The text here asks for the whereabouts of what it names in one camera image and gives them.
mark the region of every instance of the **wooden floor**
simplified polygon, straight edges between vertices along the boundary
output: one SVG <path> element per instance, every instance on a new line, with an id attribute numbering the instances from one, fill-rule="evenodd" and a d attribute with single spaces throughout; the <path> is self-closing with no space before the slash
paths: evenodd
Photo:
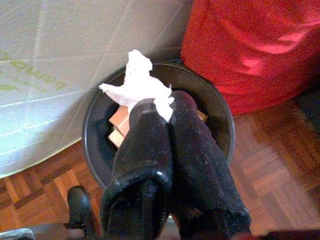
<path id="1" fill-rule="evenodd" d="M 254 234 L 320 229 L 320 141 L 293 101 L 235 119 L 231 165 Z M 51 159 L 0 179 L 0 231 L 68 222 L 67 192 L 82 185 L 98 224 L 102 191 L 81 142 Z"/>

